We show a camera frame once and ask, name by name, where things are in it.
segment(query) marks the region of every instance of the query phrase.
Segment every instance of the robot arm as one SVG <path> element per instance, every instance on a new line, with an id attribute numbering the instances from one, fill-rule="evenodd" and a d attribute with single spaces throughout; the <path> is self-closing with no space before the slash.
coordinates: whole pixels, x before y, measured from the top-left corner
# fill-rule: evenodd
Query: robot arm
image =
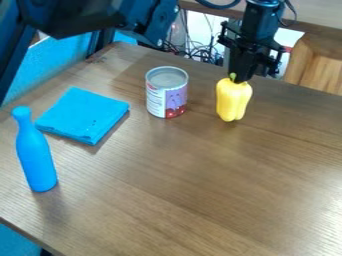
<path id="1" fill-rule="evenodd" d="M 36 29 L 57 38 L 118 28 L 161 47 L 178 0 L 0 0 L 0 106 Z"/>
<path id="2" fill-rule="evenodd" d="M 236 83 L 248 81 L 254 75 L 258 65 L 267 68 L 271 76 L 277 74 L 281 56 L 285 48 L 274 41 L 285 9 L 283 0 L 247 0 L 247 6 L 241 28 L 222 23 L 218 42 L 230 48 L 229 74 L 236 74 Z M 236 39 L 230 39 L 227 32 L 232 31 Z M 268 50 L 277 51 L 274 59 Z"/>
<path id="3" fill-rule="evenodd" d="M 196 0 L 209 8 L 226 5 Z M 284 48 L 274 41 L 284 2 L 289 0 L 246 0 L 241 28 L 222 24 L 219 43 L 231 49 L 229 73 L 235 82 L 249 80 L 259 64 L 275 74 Z M 137 40 L 161 47 L 179 12 L 178 0 L 0 0 L 0 106 L 30 45 L 36 29 L 54 38 L 65 38 L 94 30 L 118 28 Z M 226 36 L 230 30 L 236 40 Z M 264 49 L 278 52 L 276 59 Z"/>

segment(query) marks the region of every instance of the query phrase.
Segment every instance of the wooden table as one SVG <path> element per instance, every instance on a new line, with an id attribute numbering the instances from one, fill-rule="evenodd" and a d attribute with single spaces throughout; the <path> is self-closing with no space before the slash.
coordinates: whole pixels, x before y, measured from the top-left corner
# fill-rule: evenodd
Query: wooden table
<path id="1" fill-rule="evenodd" d="M 284 81 L 342 96 L 341 40 L 306 33 L 291 51 Z"/>
<path id="2" fill-rule="evenodd" d="M 210 0 L 212 3 L 219 5 L 227 4 L 228 0 Z M 298 13 L 298 23 L 291 26 L 291 29 L 311 32 L 315 34 L 329 33 L 342 34 L 342 19 L 340 10 L 342 9 L 342 1 L 340 0 L 291 0 L 296 7 Z M 235 19 L 242 18 L 245 10 L 246 2 L 241 3 L 234 8 L 225 10 L 209 9 L 195 0 L 180 0 L 183 8 L 203 13 L 210 13 L 218 16 L 231 17 Z M 291 11 L 286 10 L 285 19 L 293 20 Z"/>
<path id="3" fill-rule="evenodd" d="M 145 108 L 144 74 L 190 75 L 189 110 Z M 225 70 L 116 44 L 0 112 L 1 221 L 65 255 L 342 255 L 342 99 L 255 77 L 247 116 L 215 114 Z M 34 117 L 69 86 L 125 100 L 130 114 L 96 147 L 47 138 L 60 183 L 32 193 L 10 108 Z"/>

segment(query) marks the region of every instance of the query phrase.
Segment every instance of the wire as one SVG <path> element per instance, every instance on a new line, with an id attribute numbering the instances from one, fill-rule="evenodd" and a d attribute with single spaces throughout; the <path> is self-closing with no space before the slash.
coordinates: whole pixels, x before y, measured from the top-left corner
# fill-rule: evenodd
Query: wire
<path id="1" fill-rule="evenodd" d="M 186 33 L 186 39 L 187 39 L 186 42 L 182 45 L 175 45 L 171 43 L 171 39 L 172 39 L 172 35 L 171 35 L 172 32 L 171 32 L 169 41 L 167 40 L 164 41 L 164 47 L 162 50 L 164 52 L 169 52 L 175 55 L 181 55 L 184 58 L 189 58 L 189 59 L 196 58 L 196 60 L 198 60 L 197 58 L 199 58 L 199 61 L 201 62 L 206 62 L 206 63 L 211 63 L 211 64 L 217 63 L 218 59 L 222 55 L 219 54 L 217 48 L 214 45 L 214 39 L 216 38 L 217 34 L 213 36 L 213 26 L 211 25 L 208 17 L 205 15 L 205 18 L 208 22 L 208 25 L 211 31 L 209 45 L 204 45 L 201 42 L 193 41 L 190 37 L 189 28 L 185 22 L 184 12 L 180 13 L 180 18 L 181 18 L 181 22 L 183 23 L 184 30 Z"/>
<path id="2" fill-rule="evenodd" d="M 213 35 L 213 27 L 210 24 L 208 16 L 205 13 L 203 13 L 203 15 L 204 15 L 205 19 L 207 20 L 207 23 L 208 23 L 208 26 L 209 26 L 209 29 L 210 29 L 210 34 Z"/>
<path id="3" fill-rule="evenodd" d="M 298 15 L 297 15 L 297 11 L 296 11 L 295 7 L 292 5 L 292 3 L 290 2 L 290 0 L 285 0 L 284 2 L 285 2 L 285 4 L 287 5 L 287 7 L 292 11 L 292 13 L 293 13 L 293 15 L 294 15 L 294 19 L 293 19 L 290 23 L 286 24 L 286 23 L 284 23 L 284 22 L 282 21 L 282 19 L 279 17 L 278 13 L 277 13 L 276 15 L 277 15 L 277 18 L 278 18 L 279 23 L 280 23 L 282 26 L 284 26 L 285 28 L 288 28 L 288 27 L 291 27 L 292 25 L 296 24 Z"/>
<path id="4" fill-rule="evenodd" d="M 195 0 L 195 1 L 200 3 L 201 5 L 204 5 L 205 7 L 208 7 L 211 9 L 218 9 L 218 10 L 232 8 L 241 2 L 241 0 L 233 0 L 230 4 L 218 5 L 218 4 L 213 4 L 207 0 Z"/>

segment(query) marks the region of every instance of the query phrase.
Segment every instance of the blue bottle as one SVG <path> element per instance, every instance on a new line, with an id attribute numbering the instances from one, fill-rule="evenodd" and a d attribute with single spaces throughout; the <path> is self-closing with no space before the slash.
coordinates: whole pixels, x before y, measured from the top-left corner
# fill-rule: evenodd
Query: blue bottle
<path id="1" fill-rule="evenodd" d="M 29 107 L 14 108 L 12 116 L 19 127 L 16 149 L 27 182 L 33 191 L 48 191 L 57 184 L 57 173 L 49 144 L 44 135 L 31 122 Z"/>

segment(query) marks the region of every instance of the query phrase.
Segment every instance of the blue cloth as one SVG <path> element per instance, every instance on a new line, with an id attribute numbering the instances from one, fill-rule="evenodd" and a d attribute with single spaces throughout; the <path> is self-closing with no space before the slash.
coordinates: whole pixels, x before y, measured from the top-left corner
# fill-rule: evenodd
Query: blue cloth
<path id="1" fill-rule="evenodd" d="M 42 131 L 95 145 L 129 110 L 126 102 L 71 87 L 36 120 Z"/>

